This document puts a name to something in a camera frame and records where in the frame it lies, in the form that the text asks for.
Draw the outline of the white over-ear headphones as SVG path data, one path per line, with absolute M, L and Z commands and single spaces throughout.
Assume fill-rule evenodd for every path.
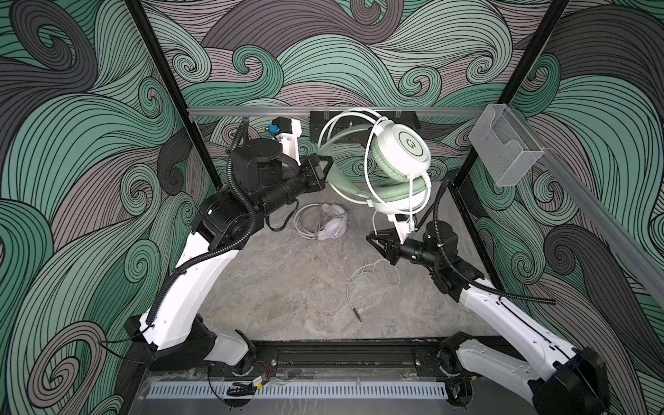
M 318 222 L 314 230 L 307 229 L 301 224 L 301 219 L 307 211 L 315 209 L 318 213 Z M 294 227 L 298 234 L 306 240 L 333 240 L 341 238 L 346 233 L 350 223 L 348 212 L 342 205 L 325 202 L 315 202 L 301 207 L 294 216 Z

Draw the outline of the green over-ear headphones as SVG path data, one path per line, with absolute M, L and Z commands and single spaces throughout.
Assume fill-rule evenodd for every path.
M 364 117 L 360 111 L 377 115 L 377 112 L 365 107 L 350 108 L 328 122 L 321 133 L 342 117 Z M 318 145 L 318 155 L 330 156 L 333 145 L 341 137 L 342 134 L 339 134 L 329 138 L 326 144 Z M 432 154 L 416 131 L 380 116 L 368 133 L 361 162 L 361 173 L 368 187 L 366 190 L 352 183 L 340 168 L 332 166 L 326 183 L 342 199 L 385 215 L 413 215 L 425 209 L 432 195 L 432 179 L 428 174 Z

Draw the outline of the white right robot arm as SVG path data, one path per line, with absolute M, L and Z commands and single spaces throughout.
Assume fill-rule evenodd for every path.
M 514 350 L 517 357 L 458 332 L 439 346 L 444 375 L 456 378 L 448 387 L 451 402 L 470 401 L 470 379 L 487 378 L 530 403 L 539 414 L 606 414 L 610 389 L 605 360 L 590 347 L 579 349 L 521 311 L 483 274 L 458 255 L 458 236 L 451 230 L 437 238 L 401 240 L 394 230 L 370 233 L 368 243 L 390 264 L 401 259 L 423 266 L 434 285 L 480 316 Z

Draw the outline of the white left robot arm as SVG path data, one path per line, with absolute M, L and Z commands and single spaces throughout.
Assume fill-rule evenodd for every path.
M 138 362 L 152 372 L 189 370 L 205 363 L 249 370 L 254 346 L 239 332 L 213 330 L 199 311 L 217 278 L 269 215 L 299 195 L 324 190 L 334 164 L 316 154 L 297 164 L 292 177 L 280 173 L 282 157 L 261 157 L 246 178 L 266 178 L 267 188 L 249 195 L 234 178 L 200 206 L 176 268 L 167 276 L 148 311 L 126 323 L 140 345 Z

